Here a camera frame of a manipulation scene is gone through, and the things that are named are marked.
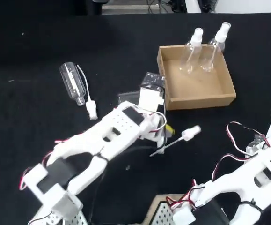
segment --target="white spray cap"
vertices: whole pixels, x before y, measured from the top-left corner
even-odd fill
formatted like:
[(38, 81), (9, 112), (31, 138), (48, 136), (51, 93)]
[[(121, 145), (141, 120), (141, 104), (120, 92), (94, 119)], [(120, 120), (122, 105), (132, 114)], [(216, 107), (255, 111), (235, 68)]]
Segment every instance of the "white spray cap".
[(201, 46), (202, 43), (202, 36), (203, 36), (203, 29), (202, 28), (196, 28), (195, 29), (195, 33), (193, 34), (193, 36), (191, 37), (190, 43), (194, 46), (194, 47), (199, 47)]
[(214, 39), (217, 42), (223, 43), (225, 42), (226, 38), (228, 37), (228, 32), (230, 30), (231, 24), (228, 22), (223, 22), (220, 27), (220, 30), (216, 33)]

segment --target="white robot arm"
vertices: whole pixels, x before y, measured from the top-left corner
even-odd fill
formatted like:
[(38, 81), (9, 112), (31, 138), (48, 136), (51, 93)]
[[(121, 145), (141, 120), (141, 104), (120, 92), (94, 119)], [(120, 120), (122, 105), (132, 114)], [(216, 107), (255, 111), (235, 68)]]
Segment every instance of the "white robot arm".
[[(197, 209), (202, 210), (220, 193), (236, 192), (240, 199), (234, 218), (230, 225), (253, 225), (261, 213), (271, 205), (271, 177), (264, 175), (264, 170), (271, 174), (271, 147), (262, 150), (264, 143), (255, 148), (256, 155), (230, 174), (225, 174), (215, 181), (196, 185), (191, 193), (191, 201)], [(192, 205), (184, 202), (181, 208), (174, 211), (173, 220), (176, 225), (189, 225), (196, 220)]]
[(47, 166), (54, 166), (55, 173), (63, 173), (59, 174), (61, 178), (66, 176), (67, 171), (69, 178), (72, 176), (70, 177), (69, 167), (57, 171), (60, 169), (57, 167), (59, 164), (65, 166), (60, 159), (84, 152), (93, 155), (89, 167), (68, 180), (67, 189), (53, 180), (48, 168), (42, 164), (31, 169), (23, 181), (45, 208), (52, 210), (59, 219), (70, 220), (82, 209), (82, 203), (75, 195), (103, 173), (108, 161), (122, 153), (138, 138), (156, 141), (158, 146), (164, 147), (165, 129), (160, 129), (160, 126), (165, 125), (164, 120), (161, 113), (146, 113), (132, 103), (123, 102), (86, 132), (55, 146)]

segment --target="cardboard box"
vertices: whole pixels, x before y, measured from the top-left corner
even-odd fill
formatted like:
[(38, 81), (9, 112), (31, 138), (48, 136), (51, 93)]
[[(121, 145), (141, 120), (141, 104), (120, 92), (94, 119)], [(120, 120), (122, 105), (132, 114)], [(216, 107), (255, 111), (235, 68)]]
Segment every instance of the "cardboard box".
[[(227, 106), (236, 92), (222, 53), (214, 59), (212, 72), (195, 69), (190, 75), (180, 71), (184, 45), (160, 46), (157, 56), (159, 73), (166, 77), (166, 107), (168, 110)], [(201, 56), (209, 51), (203, 45)]]

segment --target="black fabric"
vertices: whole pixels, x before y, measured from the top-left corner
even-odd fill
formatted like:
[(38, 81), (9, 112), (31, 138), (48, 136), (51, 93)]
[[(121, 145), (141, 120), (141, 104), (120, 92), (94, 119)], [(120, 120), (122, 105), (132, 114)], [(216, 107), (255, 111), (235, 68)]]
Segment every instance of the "black fabric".
[[(168, 112), (168, 123), (176, 130), (173, 139), (196, 124), (202, 132), (190, 142), (167, 149), (164, 155), (149, 157), (150, 152), (141, 149), (110, 161), (93, 221), (123, 224), (141, 222), (155, 195), (185, 193), (193, 178), (198, 183), (210, 180), (223, 154), (241, 156), (225, 132), (229, 121), (267, 131), (271, 14), (112, 15), (1, 22), (0, 225), (25, 225), (40, 207), (29, 190), (18, 190), (23, 170), (40, 162), (55, 139), (65, 139), (96, 123), (89, 120), (85, 107), (68, 97), (59, 74), (62, 63), (73, 61), (87, 73), (101, 118), (115, 107), (118, 93), (138, 90), (147, 71), (158, 72), (158, 46), (184, 44), (196, 27), (205, 30), (205, 42), (223, 21), (232, 24), (225, 58), (237, 98), (228, 107)], [(253, 134), (239, 126), (230, 129), (243, 149), (253, 140)], [(218, 176), (240, 165), (226, 159)], [(86, 217), (96, 185), (94, 182), (78, 195)], [(234, 214), (237, 207), (227, 198), (220, 205), (227, 214)], [(264, 223), (271, 224), (271, 211), (264, 212), (259, 224)]]

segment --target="perforated metal bracket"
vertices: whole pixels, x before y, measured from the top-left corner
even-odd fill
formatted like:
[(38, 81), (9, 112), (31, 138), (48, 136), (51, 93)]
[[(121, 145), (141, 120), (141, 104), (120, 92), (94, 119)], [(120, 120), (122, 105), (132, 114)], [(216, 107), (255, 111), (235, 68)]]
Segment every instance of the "perforated metal bracket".
[(80, 211), (72, 220), (66, 221), (65, 225), (88, 225), (83, 213)]
[(58, 215), (55, 214), (55, 212), (52, 212), (46, 219), (44, 224), (49, 225), (56, 225), (60, 222), (61, 218), (58, 217)]
[(150, 225), (175, 225), (173, 213), (166, 202), (159, 202)]

